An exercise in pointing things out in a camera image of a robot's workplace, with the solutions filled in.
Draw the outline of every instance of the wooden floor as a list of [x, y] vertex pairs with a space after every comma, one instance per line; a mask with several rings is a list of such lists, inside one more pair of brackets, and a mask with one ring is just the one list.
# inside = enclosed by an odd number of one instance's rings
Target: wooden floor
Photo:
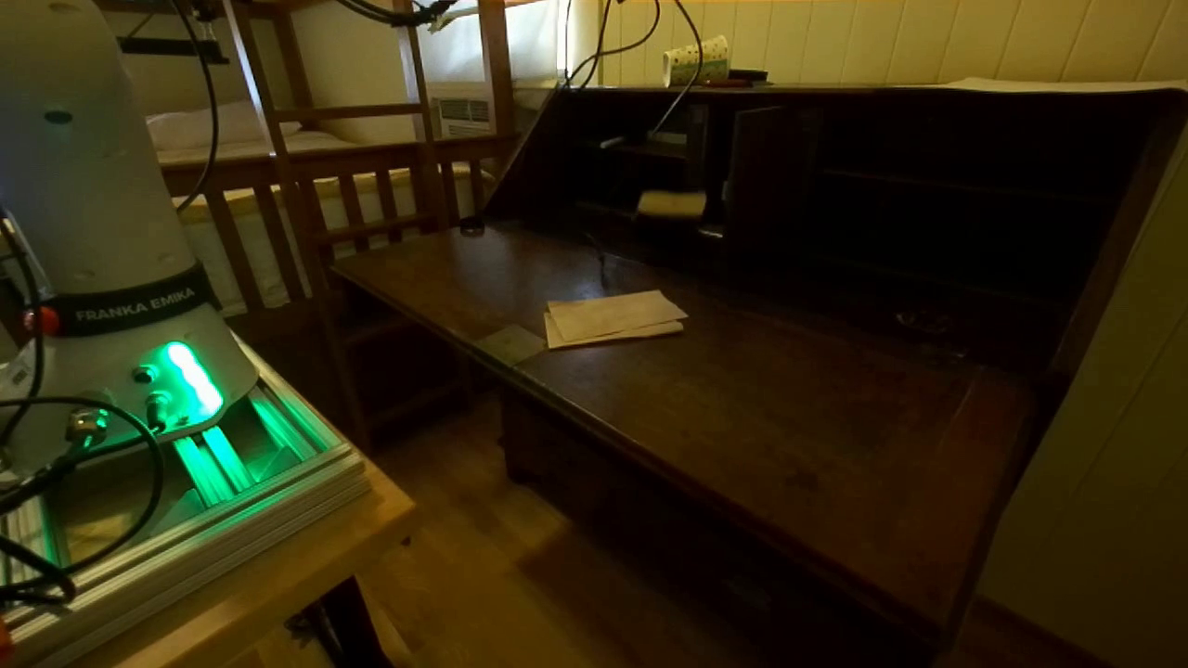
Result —
[[[399, 549], [365, 575], [411, 668], [755, 668], [747, 626], [500, 472], [496, 403], [476, 399], [376, 457], [416, 496]], [[943, 668], [1088, 665], [976, 611]]]

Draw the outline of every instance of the white machine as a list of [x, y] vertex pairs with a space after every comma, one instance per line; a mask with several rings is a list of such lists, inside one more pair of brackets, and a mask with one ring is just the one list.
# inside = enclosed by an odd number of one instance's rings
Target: white machine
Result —
[[0, 0], [0, 208], [33, 304], [0, 371], [0, 611], [72, 665], [354, 496], [359, 461], [211, 308], [94, 0]]

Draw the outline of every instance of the wooden desk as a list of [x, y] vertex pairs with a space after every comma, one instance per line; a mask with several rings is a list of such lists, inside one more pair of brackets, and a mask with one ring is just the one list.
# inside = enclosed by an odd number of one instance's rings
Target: wooden desk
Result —
[[88, 654], [88, 665], [229, 665], [323, 595], [340, 595], [411, 513], [380, 469], [369, 464], [365, 477], [359, 496]]
[[[517, 397], [934, 654], [1028, 444], [1022, 378], [933, 360], [687, 273], [485, 226], [336, 273], [481, 360]], [[543, 304], [662, 285], [674, 339], [543, 352]]]

